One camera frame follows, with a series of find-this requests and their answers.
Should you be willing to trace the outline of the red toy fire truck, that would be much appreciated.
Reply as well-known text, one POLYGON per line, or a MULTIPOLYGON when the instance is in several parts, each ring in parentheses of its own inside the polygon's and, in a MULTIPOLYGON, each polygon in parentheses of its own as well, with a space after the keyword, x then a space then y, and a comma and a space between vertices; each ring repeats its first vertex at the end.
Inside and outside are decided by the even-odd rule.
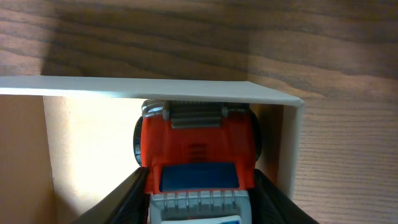
POLYGON ((149 222, 251 223, 262 138, 250 106, 146 100, 141 110, 134 156, 149 171, 149 222))

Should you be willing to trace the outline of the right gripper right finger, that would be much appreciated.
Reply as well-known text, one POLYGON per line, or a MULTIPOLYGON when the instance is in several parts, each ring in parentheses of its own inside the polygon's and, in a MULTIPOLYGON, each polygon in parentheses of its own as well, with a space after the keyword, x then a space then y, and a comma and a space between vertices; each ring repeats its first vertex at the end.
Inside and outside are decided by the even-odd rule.
POLYGON ((252 224, 318 224, 258 169, 254 170, 254 188, 248 192, 252 224))

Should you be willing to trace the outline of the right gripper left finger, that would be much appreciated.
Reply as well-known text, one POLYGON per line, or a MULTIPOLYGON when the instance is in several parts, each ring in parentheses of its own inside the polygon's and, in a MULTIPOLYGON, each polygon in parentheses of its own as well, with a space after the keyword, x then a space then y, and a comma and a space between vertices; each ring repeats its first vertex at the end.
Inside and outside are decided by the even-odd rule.
POLYGON ((139 167, 73 224, 145 224, 149 195, 144 193, 149 170, 139 167))

